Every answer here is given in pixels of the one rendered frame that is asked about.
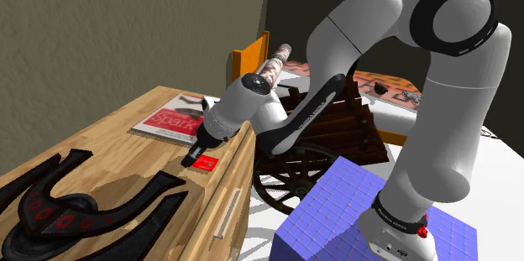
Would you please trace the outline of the pink patterned roll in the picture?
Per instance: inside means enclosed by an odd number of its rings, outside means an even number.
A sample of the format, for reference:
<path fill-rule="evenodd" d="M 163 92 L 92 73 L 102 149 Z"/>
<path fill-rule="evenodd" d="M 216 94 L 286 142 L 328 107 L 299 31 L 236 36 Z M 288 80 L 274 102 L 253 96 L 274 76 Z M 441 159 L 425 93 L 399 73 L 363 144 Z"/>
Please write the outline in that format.
<path fill-rule="evenodd" d="M 292 48 L 289 44 L 281 44 L 258 72 L 260 76 L 269 82 L 271 87 L 275 85 L 282 67 L 287 62 L 291 51 Z"/>

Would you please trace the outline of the light wooden chest of drawers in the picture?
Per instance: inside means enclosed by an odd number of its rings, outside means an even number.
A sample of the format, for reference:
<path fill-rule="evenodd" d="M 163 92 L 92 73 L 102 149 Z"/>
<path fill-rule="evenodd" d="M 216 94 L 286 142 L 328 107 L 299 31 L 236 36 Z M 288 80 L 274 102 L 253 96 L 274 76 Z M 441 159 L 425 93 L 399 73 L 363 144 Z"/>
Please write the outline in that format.
<path fill-rule="evenodd" d="M 119 207 L 136 196 L 160 171 L 185 181 L 167 195 L 187 193 L 175 215 L 144 261 L 238 261 L 248 226 L 249 197 L 254 159 L 254 132 L 249 123 L 226 143 L 209 149 L 218 159 L 209 172 L 184 167 L 188 146 L 132 130 L 132 127 L 177 95 L 158 86 L 0 176 L 0 188 L 55 154 L 66 158 L 72 149 L 92 156 L 59 180 L 54 198 L 83 193 L 92 196 L 99 210 Z M 0 213 L 0 258 L 3 240 L 18 223 L 18 200 Z M 83 238 L 72 248 L 47 261 L 76 261 L 116 242 L 137 227 L 158 205 L 155 199 L 132 221 L 94 238 Z"/>

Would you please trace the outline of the small red card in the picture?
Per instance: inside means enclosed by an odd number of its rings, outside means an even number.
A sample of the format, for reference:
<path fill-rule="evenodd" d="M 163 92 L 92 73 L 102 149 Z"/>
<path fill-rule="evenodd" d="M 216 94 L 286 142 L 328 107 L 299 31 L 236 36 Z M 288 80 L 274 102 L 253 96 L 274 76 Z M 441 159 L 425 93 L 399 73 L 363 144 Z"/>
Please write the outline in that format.
<path fill-rule="evenodd" d="M 218 159 L 206 155 L 201 155 L 193 164 L 192 167 L 199 170 L 213 171 L 217 165 Z"/>

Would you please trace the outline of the black ornament with red rings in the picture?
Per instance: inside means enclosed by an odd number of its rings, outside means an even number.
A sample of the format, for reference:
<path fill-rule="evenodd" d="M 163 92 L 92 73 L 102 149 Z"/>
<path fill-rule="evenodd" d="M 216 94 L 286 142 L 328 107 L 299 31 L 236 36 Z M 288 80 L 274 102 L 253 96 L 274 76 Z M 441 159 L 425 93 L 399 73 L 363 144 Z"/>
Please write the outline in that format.
<path fill-rule="evenodd" d="M 94 238 L 132 221 L 155 199 L 160 204 L 131 232 L 114 243 L 76 261 L 144 261 L 187 193 L 166 191 L 185 181 L 158 172 L 131 200 L 101 211 L 88 194 L 54 198 L 50 192 L 65 175 L 92 156 L 72 149 L 66 158 L 55 154 L 0 188 L 0 213 L 18 200 L 18 223 L 3 240 L 0 261 L 47 261 L 72 248 L 83 238 Z"/>

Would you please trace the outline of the white and red book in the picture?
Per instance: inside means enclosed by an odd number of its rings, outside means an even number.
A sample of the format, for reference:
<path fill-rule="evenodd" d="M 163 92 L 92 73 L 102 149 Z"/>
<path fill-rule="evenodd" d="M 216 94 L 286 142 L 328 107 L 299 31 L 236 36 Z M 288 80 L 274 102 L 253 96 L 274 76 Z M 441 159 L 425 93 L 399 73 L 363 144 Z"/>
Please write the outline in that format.
<path fill-rule="evenodd" d="M 197 140 L 197 129 L 203 121 L 204 100 L 204 97 L 181 93 L 134 125 L 132 130 L 193 144 Z"/>

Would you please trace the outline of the blue tiled robot stand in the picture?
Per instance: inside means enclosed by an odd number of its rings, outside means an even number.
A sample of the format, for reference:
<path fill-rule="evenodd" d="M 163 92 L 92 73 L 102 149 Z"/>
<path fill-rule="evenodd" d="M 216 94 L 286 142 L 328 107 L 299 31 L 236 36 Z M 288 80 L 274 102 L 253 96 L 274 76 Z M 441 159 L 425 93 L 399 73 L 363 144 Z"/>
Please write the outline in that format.
<path fill-rule="evenodd" d="M 276 230 L 269 261 L 414 261 L 384 238 L 370 246 L 359 215 L 370 207 L 385 180 L 338 158 Z"/>

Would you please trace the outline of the dark wooden cart with wheel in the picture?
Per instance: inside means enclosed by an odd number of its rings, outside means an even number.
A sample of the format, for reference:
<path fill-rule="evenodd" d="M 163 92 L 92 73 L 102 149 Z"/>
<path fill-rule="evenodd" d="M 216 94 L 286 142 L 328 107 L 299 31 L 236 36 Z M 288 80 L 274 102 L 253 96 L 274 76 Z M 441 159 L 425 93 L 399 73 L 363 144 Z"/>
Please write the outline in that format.
<path fill-rule="evenodd" d="M 346 77 L 343 91 L 307 126 L 291 149 L 274 158 L 260 150 L 255 152 L 253 187 L 265 203 L 289 215 L 294 208 L 286 201 L 304 199 L 340 156 L 357 165 L 388 160 L 373 114 L 362 103 L 352 76 Z"/>

